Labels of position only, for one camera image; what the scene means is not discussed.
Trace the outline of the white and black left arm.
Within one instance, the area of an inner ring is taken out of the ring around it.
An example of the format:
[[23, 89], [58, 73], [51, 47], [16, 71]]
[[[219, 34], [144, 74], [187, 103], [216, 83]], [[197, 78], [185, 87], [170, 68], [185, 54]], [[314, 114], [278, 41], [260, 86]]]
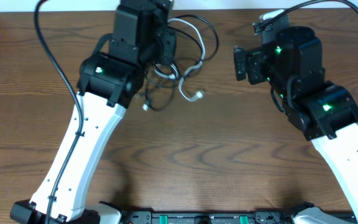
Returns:
[[114, 129], [148, 68], [169, 65], [176, 34], [168, 27], [172, 1], [121, 1], [114, 29], [102, 35], [80, 66], [69, 91], [75, 107], [57, 155], [42, 184], [28, 200], [16, 202], [10, 218], [18, 223], [118, 223], [121, 212], [86, 198], [92, 176]]

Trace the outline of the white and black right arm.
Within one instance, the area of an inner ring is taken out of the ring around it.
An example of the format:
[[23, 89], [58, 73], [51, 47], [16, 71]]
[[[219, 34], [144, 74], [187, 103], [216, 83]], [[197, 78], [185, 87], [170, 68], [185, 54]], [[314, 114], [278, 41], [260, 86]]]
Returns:
[[313, 29], [291, 26], [281, 10], [254, 24], [260, 47], [234, 49], [238, 80], [268, 82], [276, 107], [328, 163], [358, 222], [358, 106], [325, 79], [323, 47]]

